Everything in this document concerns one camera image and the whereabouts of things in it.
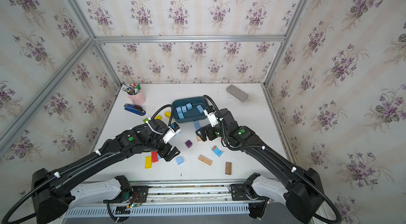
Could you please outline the grey stone brick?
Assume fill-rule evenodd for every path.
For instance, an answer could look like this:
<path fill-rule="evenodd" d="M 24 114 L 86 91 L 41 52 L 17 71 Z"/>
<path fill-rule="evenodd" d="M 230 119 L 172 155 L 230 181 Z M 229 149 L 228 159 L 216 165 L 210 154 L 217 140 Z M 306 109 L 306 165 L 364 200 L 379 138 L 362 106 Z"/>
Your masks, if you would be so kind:
<path fill-rule="evenodd" d="M 248 99 L 248 94 L 234 85 L 229 85 L 226 91 L 241 102 L 245 102 Z"/>

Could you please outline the light blue block below bin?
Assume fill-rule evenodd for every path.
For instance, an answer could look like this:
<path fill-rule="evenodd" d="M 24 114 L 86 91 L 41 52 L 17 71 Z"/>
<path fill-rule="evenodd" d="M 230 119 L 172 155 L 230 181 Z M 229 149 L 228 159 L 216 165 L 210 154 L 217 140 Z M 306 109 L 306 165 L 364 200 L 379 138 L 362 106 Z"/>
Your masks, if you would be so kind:
<path fill-rule="evenodd" d="M 201 128 L 199 121 L 195 120 L 195 121 L 193 121 L 193 124 L 194 124 L 195 130 L 199 130 Z"/>

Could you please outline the red block front left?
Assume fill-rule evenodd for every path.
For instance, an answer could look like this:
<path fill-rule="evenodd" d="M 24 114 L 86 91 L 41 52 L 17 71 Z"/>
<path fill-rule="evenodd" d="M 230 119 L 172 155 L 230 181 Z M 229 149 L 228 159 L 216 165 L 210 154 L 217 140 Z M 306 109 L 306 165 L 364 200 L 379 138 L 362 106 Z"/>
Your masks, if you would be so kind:
<path fill-rule="evenodd" d="M 152 163 L 156 163 L 159 161 L 157 152 L 151 152 L 151 161 Z"/>

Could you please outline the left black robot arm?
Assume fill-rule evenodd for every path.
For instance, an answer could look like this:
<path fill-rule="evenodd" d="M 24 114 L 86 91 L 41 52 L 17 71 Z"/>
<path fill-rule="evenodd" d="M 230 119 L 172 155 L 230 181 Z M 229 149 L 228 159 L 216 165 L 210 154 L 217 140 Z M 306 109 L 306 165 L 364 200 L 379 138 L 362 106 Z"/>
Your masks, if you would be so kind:
<path fill-rule="evenodd" d="M 32 199 L 34 213 L 15 220 L 16 224 L 32 218 L 38 224 L 48 224 L 58 219 L 78 199 L 73 193 L 74 189 L 105 168 L 135 154 L 147 152 L 157 152 L 165 161 L 171 161 L 180 151 L 172 147 L 169 141 L 180 132 L 178 123 L 164 123 L 152 116 L 144 124 L 106 140 L 100 149 L 74 163 L 52 171 L 38 170 L 33 174 L 31 191 L 11 207 L 1 222 L 12 223 L 11 216 L 29 199 Z"/>

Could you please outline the aluminium front rail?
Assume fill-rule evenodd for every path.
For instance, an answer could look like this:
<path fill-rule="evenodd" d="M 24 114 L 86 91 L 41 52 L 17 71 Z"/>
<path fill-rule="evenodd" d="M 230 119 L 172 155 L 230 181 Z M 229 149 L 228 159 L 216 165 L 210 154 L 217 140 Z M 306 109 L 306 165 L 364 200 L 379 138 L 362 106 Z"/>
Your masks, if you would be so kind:
<path fill-rule="evenodd" d="M 253 189 L 259 195 L 267 199 L 280 202 L 284 205 L 290 203 L 304 204 L 308 206 L 313 199 L 319 200 L 318 193 L 308 185 L 297 183 L 290 190 L 287 190 L 276 180 L 259 178 L 252 184 L 243 183 Z M 233 201 L 227 183 L 208 184 L 159 184 L 149 185 L 148 197 L 145 203 L 157 204 L 168 202 L 225 202 Z M 61 194 L 70 208 L 96 203 L 110 203 L 125 188 L 132 189 L 132 186 L 148 186 L 146 184 L 130 184 L 119 179 L 110 179 L 104 182 L 83 183 L 75 186 L 69 192 Z M 127 204 L 134 208 L 142 204 Z"/>

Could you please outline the blue black stapler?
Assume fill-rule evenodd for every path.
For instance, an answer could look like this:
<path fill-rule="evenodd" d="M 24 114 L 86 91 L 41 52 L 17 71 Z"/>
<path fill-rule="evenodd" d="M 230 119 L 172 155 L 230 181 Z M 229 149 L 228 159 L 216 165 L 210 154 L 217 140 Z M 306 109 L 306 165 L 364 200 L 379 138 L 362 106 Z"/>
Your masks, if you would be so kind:
<path fill-rule="evenodd" d="M 131 112 L 133 114 L 137 114 L 140 116 L 144 116 L 146 114 L 146 111 L 138 105 L 133 105 L 133 104 L 125 104 L 124 109 L 128 112 Z"/>

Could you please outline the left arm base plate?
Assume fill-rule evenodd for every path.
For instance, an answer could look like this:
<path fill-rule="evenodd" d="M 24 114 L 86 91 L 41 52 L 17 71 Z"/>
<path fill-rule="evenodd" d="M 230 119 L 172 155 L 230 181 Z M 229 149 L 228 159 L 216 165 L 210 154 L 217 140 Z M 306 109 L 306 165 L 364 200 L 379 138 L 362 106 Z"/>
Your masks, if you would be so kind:
<path fill-rule="evenodd" d="M 132 186 L 132 189 L 123 189 L 117 197 L 110 200 L 110 204 L 141 204 L 147 201 L 149 186 Z"/>

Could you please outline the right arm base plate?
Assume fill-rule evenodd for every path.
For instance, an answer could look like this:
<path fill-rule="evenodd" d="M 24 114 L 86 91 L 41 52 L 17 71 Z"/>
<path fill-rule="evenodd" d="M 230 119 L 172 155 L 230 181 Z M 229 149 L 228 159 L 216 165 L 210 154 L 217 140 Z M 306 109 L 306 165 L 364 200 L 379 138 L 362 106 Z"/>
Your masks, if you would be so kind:
<path fill-rule="evenodd" d="M 257 195 L 253 189 L 246 186 L 243 183 L 231 184 L 229 187 L 229 192 L 232 195 L 233 201 L 245 201 L 245 200 L 261 200 L 264 201 L 266 197 Z"/>

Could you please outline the dark brown wooden block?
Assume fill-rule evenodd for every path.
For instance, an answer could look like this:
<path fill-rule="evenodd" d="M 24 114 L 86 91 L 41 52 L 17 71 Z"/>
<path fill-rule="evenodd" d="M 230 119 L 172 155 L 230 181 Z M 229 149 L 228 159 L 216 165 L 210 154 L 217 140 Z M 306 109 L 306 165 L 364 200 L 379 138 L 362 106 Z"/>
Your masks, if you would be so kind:
<path fill-rule="evenodd" d="M 232 163 L 231 162 L 225 163 L 225 174 L 232 175 Z"/>

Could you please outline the light blue cube front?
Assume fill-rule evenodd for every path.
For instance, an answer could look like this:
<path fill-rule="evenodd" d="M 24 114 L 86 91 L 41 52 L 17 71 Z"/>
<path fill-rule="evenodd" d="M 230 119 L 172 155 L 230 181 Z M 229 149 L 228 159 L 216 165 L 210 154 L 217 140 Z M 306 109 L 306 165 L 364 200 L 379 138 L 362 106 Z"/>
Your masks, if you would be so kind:
<path fill-rule="evenodd" d="M 179 156 L 179 157 L 176 158 L 176 162 L 177 162 L 178 165 L 181 165 L 181 164 L 183 164 L 184 160 L 183 160 L 183 158 L 181 156 Z"/>

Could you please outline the tan wooden block front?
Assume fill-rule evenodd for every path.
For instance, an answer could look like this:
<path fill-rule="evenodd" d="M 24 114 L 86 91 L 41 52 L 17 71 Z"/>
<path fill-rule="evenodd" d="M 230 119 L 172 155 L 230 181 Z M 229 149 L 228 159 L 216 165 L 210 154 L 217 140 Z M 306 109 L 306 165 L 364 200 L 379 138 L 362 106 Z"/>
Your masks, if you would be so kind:
<path fill-rule="evenodd" d="M 211 159 L 209 159 L 209 158 L 207 158 L 207 157 L 205 157 L 205 156 L 203 156 L 203 155 L 200 155 L 200 156 L 198 157 L 198 159 L 199 159 L 199 161 L 205 163 L 205 164 L 208 165 L 208 166 L 211 166 L 212 163 L 213 163 L 213 161 L 212 161 Z"/>

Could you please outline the pink pen cup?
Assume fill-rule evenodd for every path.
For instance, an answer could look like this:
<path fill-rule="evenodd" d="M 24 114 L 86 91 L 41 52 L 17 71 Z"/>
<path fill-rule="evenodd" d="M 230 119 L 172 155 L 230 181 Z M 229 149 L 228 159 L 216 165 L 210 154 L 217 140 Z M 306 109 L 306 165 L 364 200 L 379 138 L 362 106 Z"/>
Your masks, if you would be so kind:
<path fill-rule="evenodd" d="M 138 106 L 144 105 L 147 100 L 144 91 L 142 89 L 135 95 L 128 95 L 128 98 L 131 100 L 133 105 Z"/>

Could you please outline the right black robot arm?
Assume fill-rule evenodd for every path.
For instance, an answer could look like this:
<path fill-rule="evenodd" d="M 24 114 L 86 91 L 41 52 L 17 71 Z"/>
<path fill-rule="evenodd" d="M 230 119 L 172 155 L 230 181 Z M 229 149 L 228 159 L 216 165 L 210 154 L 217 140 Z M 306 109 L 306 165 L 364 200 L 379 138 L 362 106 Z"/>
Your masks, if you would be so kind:
<path fill-rule="evenodd" d="M 270 171 L 282 184 L 277 189 L 259 173 L 245 181 L 248 197 L 266 197 L 286 205 L 289 212 L 301 223 L 316 218 L 326 224 L 340 224 L 342 216 L 335 204 L 325 195 L 319 174 L 312 168 L 304 170 L 266 145 L 258 134 L 247 126 L 240 126 L 231 112 L 219 109 L 212 98 L 203 95 L 204 114 L 209 124 L 197 130 L 203 140 L 220 138 L 230 151 L 240 151 L 251 156 Z"/>

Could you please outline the yellow block front left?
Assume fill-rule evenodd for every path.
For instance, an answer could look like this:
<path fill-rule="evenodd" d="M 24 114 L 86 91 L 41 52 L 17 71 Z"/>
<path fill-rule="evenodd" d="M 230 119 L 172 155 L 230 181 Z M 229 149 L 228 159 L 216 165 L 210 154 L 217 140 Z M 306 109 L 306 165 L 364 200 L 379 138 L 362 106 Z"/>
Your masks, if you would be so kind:
<path fill-rule="evenodd" d="M 147 156 L 145 158 L 145 169 L 150 169 L 152 168 L 152 156 Z"/>

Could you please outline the purple cube block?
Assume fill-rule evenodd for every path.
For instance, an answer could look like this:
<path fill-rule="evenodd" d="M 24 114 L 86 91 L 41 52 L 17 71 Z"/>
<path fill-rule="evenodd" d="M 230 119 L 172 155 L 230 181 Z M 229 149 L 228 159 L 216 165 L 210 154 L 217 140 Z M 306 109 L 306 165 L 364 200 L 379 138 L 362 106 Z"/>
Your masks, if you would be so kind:
<path fill-rule="evenodd" d="M 188 140 L 185 145 L 187 146 L 187 148 L 191 148 L 192 147 L 192 142 L 190 140 Z"/>

